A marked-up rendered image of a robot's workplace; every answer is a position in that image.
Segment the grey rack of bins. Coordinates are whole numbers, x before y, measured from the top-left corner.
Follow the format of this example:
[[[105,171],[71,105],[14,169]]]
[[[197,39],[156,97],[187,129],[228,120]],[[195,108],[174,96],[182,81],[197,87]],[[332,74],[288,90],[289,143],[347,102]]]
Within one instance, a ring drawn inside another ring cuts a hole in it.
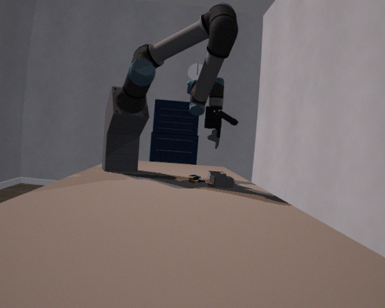
[[[208,171],[207,177],[215,187],[234,187],[234,179],[221,171]]]

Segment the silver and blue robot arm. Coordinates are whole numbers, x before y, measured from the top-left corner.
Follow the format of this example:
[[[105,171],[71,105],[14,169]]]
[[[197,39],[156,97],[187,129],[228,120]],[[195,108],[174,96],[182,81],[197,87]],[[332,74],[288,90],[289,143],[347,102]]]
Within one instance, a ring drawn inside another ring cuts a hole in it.
[[[141,112],[146,105],[146,94],[155,77],[155,69],[164,60],[209,39],[198,80],[187,82],[190,94],[189,111],[200,116],[209,106],[223,106],[224,79],[217,77],[224,59],[228,58],[237,38],[238,25],[234,9],[226,3],[217,3],[200,20],[174,35],[154,44],[143,44],[133,54],[123,87],[117,92],[118,107],[128,113]]]

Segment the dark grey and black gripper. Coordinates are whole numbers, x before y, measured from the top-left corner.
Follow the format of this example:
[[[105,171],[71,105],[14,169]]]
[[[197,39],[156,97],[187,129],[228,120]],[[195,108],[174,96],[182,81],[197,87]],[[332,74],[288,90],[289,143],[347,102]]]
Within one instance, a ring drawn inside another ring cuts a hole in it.
[[[206,112],[205,112],[205,128],[208,128],[208,129],[215,128],[215,130],[212,131],[212,134],[208,135],[207,137],[208,140],[215,142],[215,149],[217,149],[219,145],[219,138],[221,133],[221,117],[217,115],[218,108],[223,109],[223,107],[220,107],[220,106],[209,106],[209,107],[206,107]],[[219,109],[219,110],[222,110],[222,109]],[[209,117],[209,118],[206,118],[206,117]],[[216,117],[216,118],[212,118],[212,117]],[[207,121],[207,125],[206,125],[206,121]]]

